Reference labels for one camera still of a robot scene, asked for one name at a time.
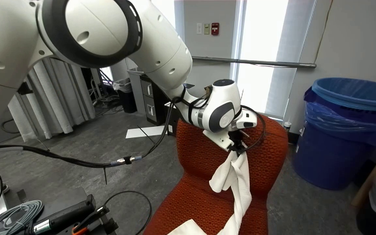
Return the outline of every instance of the metal rail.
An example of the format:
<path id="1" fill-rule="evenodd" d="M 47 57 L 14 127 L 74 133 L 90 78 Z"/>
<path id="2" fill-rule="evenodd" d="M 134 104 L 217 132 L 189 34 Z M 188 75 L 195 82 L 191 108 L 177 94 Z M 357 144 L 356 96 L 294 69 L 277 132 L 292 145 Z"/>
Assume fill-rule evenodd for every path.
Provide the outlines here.
<path id="1" fill-rule="evenodd" d="M 243 59 L 231 59 L 231 58 L 215 58 L 215 57 L 202 57 L 193 56 L 193 60 L 200 61 L 213 61 L 213 62 L 225 62 L 225 63 L 239 63 L 239 64 L 257 64 L 266 66 L 275 66 L 283 68 L 300 68 L 300 69 L 315 69 L 316 64 L 313 63 L 294 63 L 294 62 L 276 62 L 276 61 L 258 61 L 258 60 L 243 60 Z"/>

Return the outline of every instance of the white towel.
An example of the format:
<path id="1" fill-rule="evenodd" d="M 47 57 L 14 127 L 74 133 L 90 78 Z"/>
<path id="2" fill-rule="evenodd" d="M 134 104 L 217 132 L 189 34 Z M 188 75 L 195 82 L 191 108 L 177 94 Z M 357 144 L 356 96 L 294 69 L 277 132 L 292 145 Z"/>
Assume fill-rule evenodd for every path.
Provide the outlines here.
<path id="1" fill-rule="evenodd" d="M 234 214 L 228 219 L 218 235 L 238 235 L 242 218 L 252 201 L 250 194 L 249 164 L 246 152 L 237 157 L 236 152 L 230 152 L 226 161 L 215 171 L 210 180 L 214 192 L 221 192 L 231 187 L 234 196 Z M 207 235 L 194 220 L 174 229 L 168 235 Z"/>

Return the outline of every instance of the upholstery fabric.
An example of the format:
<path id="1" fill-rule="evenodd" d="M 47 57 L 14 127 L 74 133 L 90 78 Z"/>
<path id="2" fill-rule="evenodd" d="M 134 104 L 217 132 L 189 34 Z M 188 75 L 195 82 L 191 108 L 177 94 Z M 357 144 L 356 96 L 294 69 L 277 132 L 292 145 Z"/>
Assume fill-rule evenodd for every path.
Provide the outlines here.
<path id="1" fill-rule="evenodd" d="M 239 235 L 268 233 L 267 196 L 288 150 L 288 137 L 282 126 L 266 116 L 262 117 L 266 123 L 264 141 L 247 151 L 252 203 L 243 217 Z M 258 122 L 257 127 L 244 131 L 250 138 L 245 136 L 243 140 L 250 145 L 260 136 L 262 123 Z M 225 161 L 228 152 L 203 135 L 201 129 L 181 120 L 178 123 L 177 149 L 184 175 L 155 212 L 144 235 L 167 235 L 189 219 L 194 219 L 207 235 L 215 235 L 233 214 L 231 189 L 215 193 L 209 186 L 209 180 Z"/>

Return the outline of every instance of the chair backrest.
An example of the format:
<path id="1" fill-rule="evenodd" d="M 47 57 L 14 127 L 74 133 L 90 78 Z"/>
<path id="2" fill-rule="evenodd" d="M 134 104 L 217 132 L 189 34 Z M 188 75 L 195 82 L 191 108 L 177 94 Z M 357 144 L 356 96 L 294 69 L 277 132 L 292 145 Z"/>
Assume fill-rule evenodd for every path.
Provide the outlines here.
<path id="1" fill-rule="evenodd" d="M 247 151 L 249 162 L 250 186 L 252 195 L 266 198 L 275 183 L 288 151 L 288 137 L 284 128 L 272 119 L 262 116 L 266 124 L 264 141 Z M 254 143 L 262 132 L 262 123 L 244 131 L 250 138 L 244 137 L 246 145 Z M 209 140 L 200 128 L 181 120 L 177 130 L 177 148 L 179 161 L 184 170 L 210 180 L 219 165 L 227 159 L 228 152 Z"/>

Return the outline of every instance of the blue trash can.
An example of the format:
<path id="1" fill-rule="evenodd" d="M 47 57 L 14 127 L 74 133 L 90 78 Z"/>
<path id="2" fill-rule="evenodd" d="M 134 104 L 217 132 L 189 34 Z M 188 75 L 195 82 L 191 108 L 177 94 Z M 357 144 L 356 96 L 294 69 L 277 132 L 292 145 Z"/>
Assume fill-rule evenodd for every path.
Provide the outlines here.
<path id="1" fill-rule="evenodd" d="M 376 147 L 376 82 L 319 79 L 304 100 L 294 169 L 321 188 L 344 189 Z"/>

